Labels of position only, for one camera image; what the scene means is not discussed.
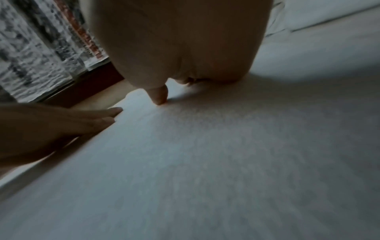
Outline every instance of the hand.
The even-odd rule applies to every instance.
[[[112,125],[122,108],[77,111],[42,104],[0,105],[0,167],[31,163],[76,137]]]

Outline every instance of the curtain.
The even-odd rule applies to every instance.
[[[0,102],[31,102],[107,61],[77,1],[0,0]]]

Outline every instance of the patterned curtain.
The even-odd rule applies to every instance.
[[[0,0],[0,102],[38,100],[105,61],[77,1]]]

